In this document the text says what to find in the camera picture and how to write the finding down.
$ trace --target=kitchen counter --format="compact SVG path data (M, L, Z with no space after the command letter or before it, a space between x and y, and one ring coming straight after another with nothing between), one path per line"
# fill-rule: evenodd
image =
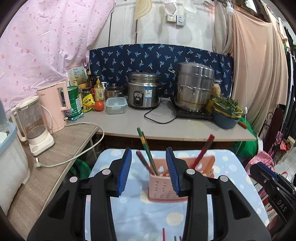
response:
M127 107L124 114L110 115L106 108L91 111L77 122L93 122L99 124L105 135L117 137L139 138L137 127L145 133L146 139L205 142L210 134L215 142L251 141L256 138L246 129L236 125L233 129L222 129L211 121L177 118L168 124L158 124L144 118L148 110L137 110ZM163 98L160 106L147 115L159 122L167 122L174 118L175 111L170 100Z
M67 126L53 134L55 144L37 157L47 165L66 161L81 153L97 130L95 125ZM27 240L31 228L55 195L75 160L57 167L33 168L35 157L27 142L23 143L23 148L28 158L30 178L18 189L7 217L15 230Z

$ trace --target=kettle handle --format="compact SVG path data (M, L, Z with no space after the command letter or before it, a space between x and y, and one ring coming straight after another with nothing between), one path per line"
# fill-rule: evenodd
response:
M65 81L57 83L56 85L57 88L63 88L63 93L64 93L64 98L65 98L65 104L66 106L63 106L61 110L69 110L71 109L71 104L70 104L70 99L69 99L69 94L68 94L68 88L67 88L67 83Z
M20 129L19 129L19 126L18 126L18 124L17 124L17 121L16 121L16 119L15 119L15 114L16 114L15 107L12 108L12 110L10 111L10 113L11 113L11 119L12 119L12 122L13 122L13 123L16 125L16 127L17 127L17 135L18 135L20 141L25 142L25 141L27 140L27 138L22 136L22 134L21 134L21 132L20 132Z

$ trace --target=electric kettle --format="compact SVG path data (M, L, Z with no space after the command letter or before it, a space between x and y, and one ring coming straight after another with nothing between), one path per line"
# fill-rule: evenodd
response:
M65 106L63 106L60 90L63 89ZM60 131L66 125L64 110L71 109L68 95L67 83L65 81L44 86L37 90L43 108L43 115L51 133Z
M17 135L24 142L29 142L33 156L37 156L54 145L54 139L48 132L43 113L41 110L40 99L32 96L22 100L11 110L12 122L17 126Z

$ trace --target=blue storage container lid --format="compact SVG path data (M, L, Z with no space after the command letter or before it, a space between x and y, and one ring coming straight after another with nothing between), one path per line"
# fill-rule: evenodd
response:
M7 136L7 138L4 140L4 142L2 142L0 144L0 154L7 148L10 146L11 142L13 141L13 139L15 138L16 134L17 134L17 127L15 126L15 124L9 122L10 125L10 133Z

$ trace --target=stainless steel steamer pot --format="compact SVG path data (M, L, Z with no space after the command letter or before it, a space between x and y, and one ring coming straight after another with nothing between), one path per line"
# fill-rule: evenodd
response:
M215 71L203 64L178 63L174 90L175 104L186 111L203 110L211 97L214 76Z

